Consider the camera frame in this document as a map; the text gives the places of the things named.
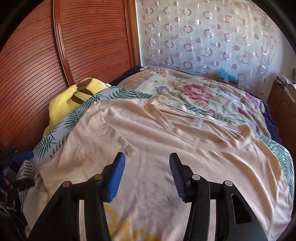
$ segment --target metal screw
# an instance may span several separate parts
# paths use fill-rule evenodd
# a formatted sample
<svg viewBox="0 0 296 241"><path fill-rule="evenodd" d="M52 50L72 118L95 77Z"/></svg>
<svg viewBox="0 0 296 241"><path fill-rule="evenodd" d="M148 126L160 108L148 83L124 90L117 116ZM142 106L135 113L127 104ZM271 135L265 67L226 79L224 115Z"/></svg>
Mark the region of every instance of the metal screw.
<svg viewBox="0 0 296 241"><path fill-rule="evenodd" d="M228 187L232 187L233 183L232 181L225 181L225 185Z"/></svg>
<svg viewBox="0 0 296 241"><path fill-rule="evenodd" d="M94 179L99 181L99 180L103 179L103 175L102 174L96 174L96 175L94 175Z"/></svg>
<svg viewBox="0 0 296 241"><path fill-rule="evenodd" d="M200 180L200 175L194 174L192 175L192 179L198 181Z"/></svg>
<svg viewBox="0 0 296 241"><path fill-rule="evenodd" d="M70 186L70 184L71 184L70 181L64 181L64 182L62 183L62 186L65 188L65 187Z"/></svg>

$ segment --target yellow plush toy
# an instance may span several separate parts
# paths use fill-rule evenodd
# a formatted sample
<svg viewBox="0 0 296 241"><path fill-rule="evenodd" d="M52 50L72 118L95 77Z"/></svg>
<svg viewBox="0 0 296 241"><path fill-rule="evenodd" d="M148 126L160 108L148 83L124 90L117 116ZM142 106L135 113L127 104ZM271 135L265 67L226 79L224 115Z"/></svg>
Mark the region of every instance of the yellow plush toy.
<svg viewBox="0 0 296 241"><path fill-rule="evenodd" d="M72 85L63 93L55 97L49 104L49 126L45 129L45 137L72 110L107 86L100 80L86 78L76 85Z"/></svg>

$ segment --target blue toy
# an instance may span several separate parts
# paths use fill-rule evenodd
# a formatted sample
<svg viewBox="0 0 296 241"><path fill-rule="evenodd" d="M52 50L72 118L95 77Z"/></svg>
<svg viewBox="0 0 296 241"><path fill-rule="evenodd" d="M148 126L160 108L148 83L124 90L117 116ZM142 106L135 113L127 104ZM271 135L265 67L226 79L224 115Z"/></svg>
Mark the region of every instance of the blue toy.
<svg viewBox="0 0 296 241"><path fill-rule="evenodd" d="M221 68L219 71L219 80L220 79L222 79L226 83L228 83L229 81L238 83L238 79L235 76L230 75L229 72L224 68Z"/></svg>

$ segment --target sheer curtain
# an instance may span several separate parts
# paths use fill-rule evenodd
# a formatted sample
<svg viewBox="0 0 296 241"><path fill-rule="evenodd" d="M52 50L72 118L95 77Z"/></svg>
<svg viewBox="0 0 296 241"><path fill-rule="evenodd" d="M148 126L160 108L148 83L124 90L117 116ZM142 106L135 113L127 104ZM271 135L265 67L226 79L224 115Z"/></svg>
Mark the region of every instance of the sheer curtain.
<svg viewBox="0 0 296 241"><path fill-rule="evenodd" d="M275 23L250 0L142 0L141 64L206 76L221 67L259 94L275 57Z"/></svg>

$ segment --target wooden headboard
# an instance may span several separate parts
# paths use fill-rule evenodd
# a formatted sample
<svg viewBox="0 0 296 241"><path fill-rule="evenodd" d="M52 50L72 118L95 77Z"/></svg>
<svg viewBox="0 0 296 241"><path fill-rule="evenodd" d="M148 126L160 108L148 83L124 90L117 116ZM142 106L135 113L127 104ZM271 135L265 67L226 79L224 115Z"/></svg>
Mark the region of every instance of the wooden headboard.
<svg viewBox="0 0 296 241"><path fill-rule="evenodd" d="M44 0L0 52L0 149L32 149L48 105L86 77L112 82L139 65L132 0Z"/></svg>

